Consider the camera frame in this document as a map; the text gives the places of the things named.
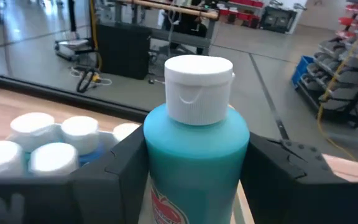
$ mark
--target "white cap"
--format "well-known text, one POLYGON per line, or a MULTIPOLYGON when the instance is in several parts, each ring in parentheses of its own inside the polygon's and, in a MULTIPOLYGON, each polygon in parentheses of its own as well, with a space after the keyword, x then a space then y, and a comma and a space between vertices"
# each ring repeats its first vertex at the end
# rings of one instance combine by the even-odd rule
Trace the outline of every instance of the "white cap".
POLYGON ((0 176, 23 173, 24 155, 20 145, 11 141, 0 141, 0 176))
POLYGON ((74 116, 62 123, 63 138, 74 146, 78 155, 86 155, 98 148, 99 123, 88 116, 74 116))
POLYGON ((116 143, 121 142, 130 134, 132 134, 140 125, 135 123, 124 123, 116 126, 112 130, 112 135, 116 140, 116 143))
POLYGON ((190 125, 213 124, 226 117, 233 64, 221 57, 182 55, 165 62, 168 115, 190 125))
POLYGON ((31 153, 29 171, 38 176, 67 175, 78 169, 77 150, 69 144, 46 144, 31 153))
POLYGON ((15 134, 39 135, 55 123, 53 116, 46 113, 27 113, 13 119, 11 129, 15 134))

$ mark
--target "yellow cable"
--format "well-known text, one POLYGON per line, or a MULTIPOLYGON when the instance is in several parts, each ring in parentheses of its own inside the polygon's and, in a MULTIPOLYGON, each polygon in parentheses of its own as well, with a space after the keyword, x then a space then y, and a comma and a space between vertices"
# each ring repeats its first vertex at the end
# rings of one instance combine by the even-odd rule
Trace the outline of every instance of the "yellow cable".
MULTIPOLYGON (((342 61, 342 63, 340 64, 340 66, 337 68, 337 70, 334 73, 333 78, 331 79, 331 81, 328 83, 327 86, 327 90, 324 92, 323 95, 323 101, 326 101, 328 95, 329 95, 329 90, 333 87, 333 85, 335 84, 336 81, 336 76, 338 75, 339 72, 341 72, 341 70, 343 69, 343 67, 345 66, 345 64, 348 63, 349 59, 351 58, 351 55, 353 54, 354 49, 356 49, 356 47, 358 46, 358 38, 357 40, 352 44, 351 49, 349 50, 349 53, 347 55, 347 57, 345 58, 345 60, 342 61)), ((333 146, 335 146, 336 148, 342 150, 343 152, 345 152, 350 158, 352 158, 354 161, 356 161, 357 159, 345 148, 337 145, 332 139, 329 138, 329 136, 324 132, 323 127, 321 127, 321 118, 323 116, 323 104, 320 104, 320 108, 318 110, 318 114, 317 114, 317 125, 318 125, 318 129, 321 133, 321 135, 323 135, 323 137, 330 142, 333 146)))
POLYGON ((92 39, 93 39, 94 49, 95 49, 96 55, 98 57, 98 62, 99 62, 98 70, 100 71, 102 69, 102 56, 98 52, 99 45, 98 45, 98 38, 96 37, 96 17, 94 14, 93 0, 89 0, 89 4, 90 4, 90 9, 91 9, 91 28, 92 28, 92 37, 93 37, 92 39))

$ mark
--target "red logo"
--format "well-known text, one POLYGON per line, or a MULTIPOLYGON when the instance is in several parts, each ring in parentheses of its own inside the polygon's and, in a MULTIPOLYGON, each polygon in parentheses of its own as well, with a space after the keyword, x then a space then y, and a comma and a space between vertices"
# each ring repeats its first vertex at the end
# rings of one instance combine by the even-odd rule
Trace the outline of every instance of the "red logo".
POLYGON ((152 187, 153 213, 157 224, 189 224, 186 215, 152 187))

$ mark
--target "person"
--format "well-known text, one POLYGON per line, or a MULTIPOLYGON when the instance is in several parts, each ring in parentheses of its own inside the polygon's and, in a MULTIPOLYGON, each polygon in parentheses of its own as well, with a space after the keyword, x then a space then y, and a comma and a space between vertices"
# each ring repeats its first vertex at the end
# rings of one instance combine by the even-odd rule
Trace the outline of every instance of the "person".
MULTIPOLYGON (((192 6, 199 6, 200 4, 201 4, 201 0, 192 0, 191 1, 192 6)), ((165 30, 170 30, 172 24, 169 21, 168 17, 172 17, 173 11, 169 11, 169 12, 165 11, 165 12, 166 12, 167 16, 165 16, 163 26, 164 26, 165 30)), ((180 14, 179 12, 176 12, 175 17, 172 19, 172 22, 174 22, 174 25, 173 25, 174 32, 194 35, 194 36, 198 36, 198 37, 206 37, 207 28, 204 24, 201 23, 200 16, 194 16, 194 15, 182 13, 180 16, 180 18, 181 18, 180 22, 178 24, 175 24, 175 21, 177 21, 179 19, 179 14, 180 14)), ((178 43, 170 43, 170 49, 176 49, 178 46, 179 46, 178 43)), ((203 49, 201 47, 197 47, 196 53, 198 55, 202 55, 203 49)))

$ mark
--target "workbench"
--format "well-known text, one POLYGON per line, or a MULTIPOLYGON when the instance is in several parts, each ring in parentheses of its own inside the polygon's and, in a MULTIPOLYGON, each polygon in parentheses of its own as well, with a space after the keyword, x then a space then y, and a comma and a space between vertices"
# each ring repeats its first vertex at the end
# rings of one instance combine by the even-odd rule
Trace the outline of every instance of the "workbench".
MULTIPOLYGON (((171 36, 171 40, 174 43, 190 45, 192 47, 203 48, 203 54, 209 54, 209 46, 211 45, 211 39, 214 31, 215 21, 219 19, 219 12, 213 9, 206 10, 203 7, 198 6, 171 6, 163 1, 143 1, 143 0, 116 0, 114 7, 114 20, 115 22, 122 22, 122 5, 132 4, 132 24, 138 24, 137 21, 137 12, 139 6, 151 7, 154 9, 164 9, 170 11, 176 11, 184 14, 190 14, 194 16, 201 16, 203 18, 209 19, 208 30, 206 37, 197 37, 188 34, 181 34, 174 32, 171 36)), ((157 40, 168 41, 169 31, 163 29, 150 28, 152 31, 151 38, 157 40)))

